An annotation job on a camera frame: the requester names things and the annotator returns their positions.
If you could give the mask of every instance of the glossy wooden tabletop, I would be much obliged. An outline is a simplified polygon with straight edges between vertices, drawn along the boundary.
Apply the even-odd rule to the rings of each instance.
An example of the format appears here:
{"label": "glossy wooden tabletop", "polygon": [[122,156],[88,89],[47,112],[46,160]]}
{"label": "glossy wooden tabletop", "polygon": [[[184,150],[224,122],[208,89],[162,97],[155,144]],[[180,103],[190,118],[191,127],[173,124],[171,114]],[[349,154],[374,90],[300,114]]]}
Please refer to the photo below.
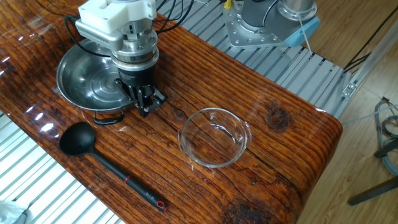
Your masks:
{"label": "glossy wooden tabletop", "polygon": [[[73,46],[62,16],[82,3],[0,1],[0,110],[126,223],[295,223],[340,123],[179,27],[159,36],[157,86],[168,100],[144,119],[132,109],[122,123],[95,126],[55,80]],[[251,126],[252,144],[228,167],[201,167],[178,148],[177,130],[207,107]],[[166,214],[91,156],[61,153],[59,136],[78,121],[95,127],[99,152],[168,200]]]}

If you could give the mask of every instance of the wood knot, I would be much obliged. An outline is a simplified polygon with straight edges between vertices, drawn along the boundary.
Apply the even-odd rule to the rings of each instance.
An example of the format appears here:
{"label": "wood knot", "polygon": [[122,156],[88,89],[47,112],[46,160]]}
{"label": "wood knot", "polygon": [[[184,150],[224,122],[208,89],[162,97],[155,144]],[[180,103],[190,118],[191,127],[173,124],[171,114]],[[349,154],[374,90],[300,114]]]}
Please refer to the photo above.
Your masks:
{"label": "wood knot", "polygon": [[289,115],[286,110],[276,108],[268,116],[268,124],[277,133],[283,133],[289,125]]}
{"label": "wood knot", "polygon": [[272,218],[261,206],[254,203],[230,203],[224,210],[223,223],[267,223]]}
{"label": "wood knot", "polygon": [[180,109],[173,108],[174,114],[180,119],[188,119],[187,115]]}

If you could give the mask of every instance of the pot handle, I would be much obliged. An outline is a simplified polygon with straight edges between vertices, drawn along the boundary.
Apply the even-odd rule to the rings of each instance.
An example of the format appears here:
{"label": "pot handle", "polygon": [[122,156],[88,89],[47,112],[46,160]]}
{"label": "pot handle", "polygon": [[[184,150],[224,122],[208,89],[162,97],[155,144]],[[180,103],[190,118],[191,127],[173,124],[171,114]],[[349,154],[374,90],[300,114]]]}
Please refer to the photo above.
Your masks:
{"label": "pot handle", "polygon": [[105,126],[105,125],[112,125],[121,122],[124,118],[124,112],[122,111],[122,115],[118,116],[117,118],[105,118],[105,119],[98,119],[97,112],[94,112],[94,123],[97,125]]}

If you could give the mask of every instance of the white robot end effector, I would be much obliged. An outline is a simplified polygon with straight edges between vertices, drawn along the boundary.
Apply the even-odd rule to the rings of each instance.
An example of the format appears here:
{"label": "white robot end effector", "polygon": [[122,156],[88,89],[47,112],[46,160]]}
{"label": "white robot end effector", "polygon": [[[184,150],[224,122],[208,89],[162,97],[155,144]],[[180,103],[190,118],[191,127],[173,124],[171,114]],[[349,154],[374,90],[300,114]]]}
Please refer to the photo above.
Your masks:
{"label": "white robot end effector", "polygon": [[115,84],[145,117],[159,107],[166,95],[154,86],[159,59],[155,0],[89,0],[79,7],[75,25],[83,37],[111,50],[119,68]]}

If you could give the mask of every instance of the clear glass bowl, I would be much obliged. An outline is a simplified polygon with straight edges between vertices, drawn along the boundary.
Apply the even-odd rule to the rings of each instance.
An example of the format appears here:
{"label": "clear glass bowl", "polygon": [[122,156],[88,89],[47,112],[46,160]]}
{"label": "clear glass bowl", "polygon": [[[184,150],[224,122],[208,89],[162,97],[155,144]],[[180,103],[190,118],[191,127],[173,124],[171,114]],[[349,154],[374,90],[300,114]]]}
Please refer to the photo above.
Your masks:
{"label": "clear glass bowl", "polygon": [[178,131],[180,147],[202,166],[219,168],[234,163],[251,143],[247,122],[235,114],[206,108],[193,114]]}

